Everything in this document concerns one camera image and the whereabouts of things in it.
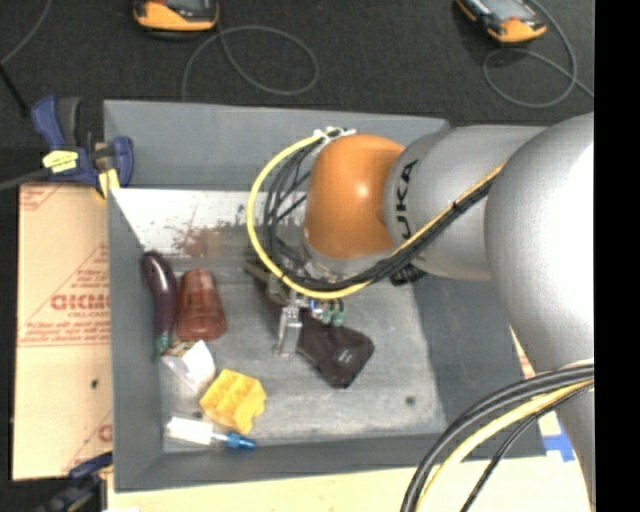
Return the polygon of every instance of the gray bin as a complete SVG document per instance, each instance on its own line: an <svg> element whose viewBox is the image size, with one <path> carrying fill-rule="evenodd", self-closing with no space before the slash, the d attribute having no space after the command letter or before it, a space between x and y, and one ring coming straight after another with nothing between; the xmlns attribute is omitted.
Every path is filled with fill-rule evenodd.
<svg viewBox="0 0 640 512"><path fill-rule="evenodd" d="M348 299L347 325L376 351L349 389L333 390L301 356L272 355L276 321L241 269L243 201L275 153L327 126L408 145L447 130L445 121L138 101L104 108L105 138L131 137L136 158L129 188L109 198L117 491L414 466L457 414L522 377L492 284L427 276L401 288L378 283ZM185 233L214 236L215 247L194 255L181 245ZM168 416L195 412L197 396L151 360L153 301L140 258L152 248L178 274L199 266L216 276L230 326L210 344L218 368L260 379L268 395L250 433L255 451L191 449L163 438ZM536 431L511 451L540 453Z"/></svg>

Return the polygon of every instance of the yellow cable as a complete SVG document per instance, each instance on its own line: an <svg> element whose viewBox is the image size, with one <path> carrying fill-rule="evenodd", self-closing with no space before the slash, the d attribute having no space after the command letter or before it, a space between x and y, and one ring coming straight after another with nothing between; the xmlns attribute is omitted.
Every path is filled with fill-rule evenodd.
<svg viewBox="0 0 640 512"><path fill-rule="evenodd" d="M428 503L433 499L434 490L437 488L438 484L440 484L446 474L451 470L451 468L464 460L471 451L473 451L478 445L482 444L491 436L496 433L504 430L509 425L512 425L516 421L519 421L531 414L534 414L547 405L551 405L569 393L576 391L585 386L590 386L593 384L594 379L588 379L585 382L581 382L578 384L571 384L569 386L565 386L563 388L558 389L557 391L552 391L549 393L545 393L544 395L532 398L528 402L516 407L515 409L510 410L509 412L503 414L502 416L494 419L484 427L477 430L474 434L466 438L460 445L451 452L449 457L437 468L433 471L425 483L425 486L422 490L421 496L418 501L418 506L416 510L429 510Z"/></svg>
<svg viewBox="0 0 640 512"><path fill-rule="evenodd" d="M258 192L260 192L260 189L262 188L262 184L264 183L267 176L273 171L273 169L275 169L275 167L282 160L287 158L289 155L292 155L296 151L299 151L300 149L306 146L309 146L310 144L313 144L314 142L324 138L325 136L326 134L324 133L318 134L318 135L312 135L311 137L307 137L306 139L303 139L289 146L288 148L278 153L275 157L273 157L269 161L269 163L267 163L264 169L262 169L262 171L258 174L258 177L256 178L256 180L253 182L253 186L251 187L251 191L249 192L249 199L247 200L247 231L249 233L249 240L251 241L251 245L253 245L253 248L258 254L258 257L262 260L265 266L271 272L273 272L273 274L275 274L275 276L278 279L280 279L283 283L285 283L291 289L297 291L298 293L306 295L308 297L312 297L315 299L322 299L322 300L331 300L331 299L338 299L340 297L344 297L351 293L357 292L358 290L361 290L362 288L367 286L371 281L366 283L359 283L357 285L352 285L346 288L342 288L341 290L326 291L326 292L304 288L303 286L300 286L298 283L289 279L289 277L285 276L282 270L280 269L280 267L278 267L273 262L273 260L269 258L269 255L266 253L266 251L260 244L260 240L258 240L258 235L256 233L256 228L255 228L255 202L258 197Z"/></svg>
<svg viewBox="0 0 640 512"><path fill-rule="evenodd" d="M262 169L262 171L258 174L258 177L256 178L256 180L253 182L253 186L251 187L249 198L247 200L247 231L249 234L249 240L251 241L251 245L253 245L253 248L255 249L260 260L262 260L264 265L273 274L275 274L275 276L278 279L280 279L284 284L289 286L289 288L291 288L292 290L295 290L298 293L301 293L302 295L306 295L307 297L320 299L320 300L333 300L333 299L346 297L347 295L351 295L352 293L360 291L366 286L370 285L373 282L373 280L370 279L362 283L350 285L345 288L341 288L338 290L331 290L331 291L313 290L313 289L305 288L299 285L298 283L290 279L288 276L284 275L284 272L280 269L280 267L278 267L274 263L274 261L271 258L269 258L269 255L260 244L260 240L258 239L258 235L255 229L255 202L265 179L267 178L267 176L269 176L269 174L276 168L276 166L282 160L292 155L296 151L299 151L300 149L303 149L306 146L313 144L319 139L325 138L327 134L328 134L328 131L321 134L312 135L311 137L307 137L306 139L298 141L295 144L289 146L288 148L282 150L275 157L273 157L267 163L267 165ZM478 181L475 185L473 185L467 191L461 194L458 197L458 199L456 199L456 201L454 201L447 208L442 210L435 218L433 218L430 222L425 224L419 231L414 233L413 236L411 236L409 239L405 240L401 245L396 247L389 257L395 256L400 251L408 247L411 243L416 241L420 236L426 233L434 224L439 222L445 215L450 213L455 208L456 203L459 203L460 201L464 200L465 198L470 196L472 193L474 193L478 188L486 184L488 181L492 180L502 170L503 166L504 166L504 163L500 164L498 167L496 167L490 173L484 176L480 181Z"/></svg>

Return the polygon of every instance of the black carpet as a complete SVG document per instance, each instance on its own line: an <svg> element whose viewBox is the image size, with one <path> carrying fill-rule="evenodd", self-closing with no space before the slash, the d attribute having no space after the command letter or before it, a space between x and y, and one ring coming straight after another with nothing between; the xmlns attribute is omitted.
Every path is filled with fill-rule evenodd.
<svg viewBox="0 0 640 512"><path fill-rule="evenodd" d="M301 94L266 92L230 65L220 40L193 61L186 96L185 68L209 36L190 41L149 37L136 26L131 0L53 0L39 29L20 51L6 56L40 18L47 0L0 4L0 60L26 103L54 93L80 96L81 133L102 134L105 98L202 101L371 113L403 113L476 123L551 125L594 109L579 86L530 55L502 51L488 69L515 100L548 103L530 108L507 101L487 84L483 62L496 45L462 17L452 0L237 0L222 3L226 41L246 73L276 89L299 89L314 76L313 61L286 38L301 41L319 74ZM595 1L545 0L573 52L578 80L594 90ZM529 49L571 70L572 58L553 27ZM0 81L0 181L38 167L43 141ZM0 509L28 510L64 482L9 483L16 290L16 197L0 192Z"/></svg>

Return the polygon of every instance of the blue cap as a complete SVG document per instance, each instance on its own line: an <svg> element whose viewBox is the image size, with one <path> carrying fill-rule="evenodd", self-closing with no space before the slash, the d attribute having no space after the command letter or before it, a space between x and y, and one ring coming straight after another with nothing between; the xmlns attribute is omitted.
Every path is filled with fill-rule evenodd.
<svg viewBox="0 0 640 512"><path fill-rule="evenodd" d="M229 432L227 434L227 440L225 442L227 448L240 448L243 450L253 450L256 447L256 442L253 439L237 434L236 432Z"/></svg>

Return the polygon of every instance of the gray cable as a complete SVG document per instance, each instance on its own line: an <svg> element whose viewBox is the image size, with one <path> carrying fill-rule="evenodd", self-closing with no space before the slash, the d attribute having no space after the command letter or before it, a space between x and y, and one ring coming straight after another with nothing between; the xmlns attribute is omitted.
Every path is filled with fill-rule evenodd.
<svg viewBox="0 0 640 512"><path fill-rule="evenodd" d="M253 78L251 78L247 73L245 73L242 70L242 68L238 65L238 63L232 57L232 55L229 52L229 49L228 49L228 47L226 45L226 42L224 40L224 38L226 37L227 34L233 34L233 33L236 33L236 32L244 32L244 31L257 31L257 32L266 32L266 33L270 33L270 34L276 34L276 35L284 37L285 39L288 39L288 40L294 42L295 44L297 44L300 48L302 48L304 50L304 52L309 56L309 58L311 59L311 61L313 63L313 67L314 67L313 78L305 86L300 87L299 89L275 89L273 87L268 87L268 86L266 86L266 85L264 85L264 84L262 84L262 83L260 83L260 82L258 82L256 80L254 80ZM186 97L187 97L187 84L188 84L188 80L189 80L189 74L191 73L191 68L193 67L193 63L195 62L195 60L198 57L198 55L200 55L200 52L202 50L204 50L204 48L206 48L209 44L211 44L213 41L215 41L218 38L220 38L220 41L222 43L222 48L223 48L227 58L231 62L231 65L238 72L238 74L242 78L244 78L247 82L249 82L253 86L255 86L258 89L261 89L263 91L270 92L272 94L278 94L278 95L281 95L281 96L294 96L296 94L302 94L303 92L306 92L309 89L311 89L312 87L314 87L316 82L318 81L318 79L320 77L320 66L318 65L318 59L316 58L314 53L311 51L311 49L306 44L304 44L300 39L298 39L297 37L294 37L294 36L292 36L290 34L287 34L286 32L283 32L281 30L278 30L278 29L275 29L275 28L271 28L271 27L265 27L265 26L262 26L262 25L244 25L244 26L241 26L241 27L234 27L234 28L222 30L222 28L220 27L220 24L218 23L218 32L216 34L213 34L212 36L208 37L207 39L205 39L200 44L200 46L198 46L198 48L196 48L196 50L193 52L193 54L191 54L191 57L189 58L189 61L187 62L187 65L186 65L185 70L184 70L184 74L182 75L182 90L181 90L181 94L182 94L183 101L186 100Z"/></svg>
<svg viewBox="0 0 640 512"><path fill-rule="evenodd" d="M510 101L511 103L514 103L515 105L519 105L519 106L525 107L525 108L548 108L548 107L553 107L553 106L559 104L560 102L564 101L565 98L567 98L567 96L569 96L569 94L571 94L571 91L573 91L573 89L574 89L574 87L576 85L580 89L582 89L582 91L584 91L588 96L590 96L591 98L594 98L593 92L586 85L584 85L582 82L580 82L578 80L578 64L576 62L575 53L573 51L573 48L572 48L571 44L569 43L569 40L567 39L567 36L564 34L562 29L560 28L560 25L558 25L558 22L553 18L553 16L551 16L549 11L547 11L538 2L536 2L535 0L528 0L528 2L530 4L532 4L536 9L541 11L547 17L547 19L549 20L549 24L558 33L558 36L560 37L560 42L565 47L565 50L567 51L567 55L569 57L569 68L570 68L570 71L565 70L564 68L562 68L557 63L553 62L552 60L548 59L547 57L544 57L543 55L540 55L539 53L536 53L536 52L532 52L532 51L529 51L529 50L523 50L523 49L520 49L520 48L511 48L511 49L508 49L508 50L507 49L498 49L498 50L494 50L491 53L489 53L487 55L487 57L485 58L484 63L482 64L482 72L484 73L484 78L487 81L487 84L489 84L489 87L491 87L491 89L496 94L498 94L500 97L504 98L505 100ZM533 57L535 59L538 59L539 61L547 64L548 66L551 66L553 69L559 71L561 74L563 74L564 76L569 78L570 83L569 83L569 85L567 86L567 88L564 90L564 92L562 94L560 94L555 99L550 100L550 101L546 101L546 102L530 103L530 102L518 100L517 98L514 98L513 96L509 96L507 93L505 93L502 89L500 89L493 82L493 80L491 79L491 76L489 74L489 61L491 60L492 57L494 57L496 54L498 54L498 53L500 53L502 51L518 52L518 53L522 53L524 55L527 55L529 57Z"/></svg>
<svg viewBox="0 0 640 512"><path fill-rule="evenodd" d="M22 50L23 46L25 46L29 41L31 41L31 38L35 35L35 33L38 31L38 29L44 22L45 18L47 17L47 14L49 14L49 9L51 8L52 3L53 3L53 0L47 0L44 10L42 11L42 14L40 14L40 18L38 18L38 21L36 21L36 24L29 31L29 33L22 39L22 41L20 41L13 50L11 50L7 55L5 55L2 58L2 61L0 61L2 62L2 64L6 64L7 62L9 62L16 55L16 53Z"/></svg>

